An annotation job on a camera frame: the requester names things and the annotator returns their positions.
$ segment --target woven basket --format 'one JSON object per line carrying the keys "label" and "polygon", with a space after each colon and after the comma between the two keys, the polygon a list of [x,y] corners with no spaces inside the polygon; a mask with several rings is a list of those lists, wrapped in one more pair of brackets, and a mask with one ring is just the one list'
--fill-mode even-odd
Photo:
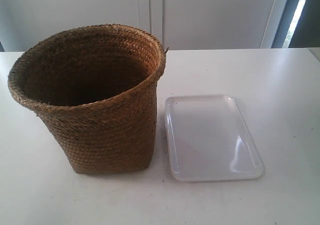
{"label": "woven basket", "polygon": [[79,174],[146,169],[166,54],[152,35],[119,24],[57,33],[13,65],[12,97],[34,111]]}

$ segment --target brown basket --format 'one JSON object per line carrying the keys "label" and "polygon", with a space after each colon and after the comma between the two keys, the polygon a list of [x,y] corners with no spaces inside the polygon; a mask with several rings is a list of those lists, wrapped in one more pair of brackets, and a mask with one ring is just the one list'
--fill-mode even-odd
{"label": "brown basket", "polygon": [[166,55],[152,35],[110,24],[57,33],[13,65],[12,97],[34,111],[80,174],[146,169]]}

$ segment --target table surface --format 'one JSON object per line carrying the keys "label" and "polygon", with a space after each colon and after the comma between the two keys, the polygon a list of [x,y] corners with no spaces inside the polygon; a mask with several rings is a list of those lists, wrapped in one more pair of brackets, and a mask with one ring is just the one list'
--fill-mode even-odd
{"label": "table surface", "polygon": [[[21,54],[0,53],[1,224],[319,224],[320,62],[309,50],[169,51],[149,169],[99,176],[74,173],[41,120],[11,98],[8,73]],[[260,178],[171,176],[164,100],[215,94],[236,98],[264,162]]]}

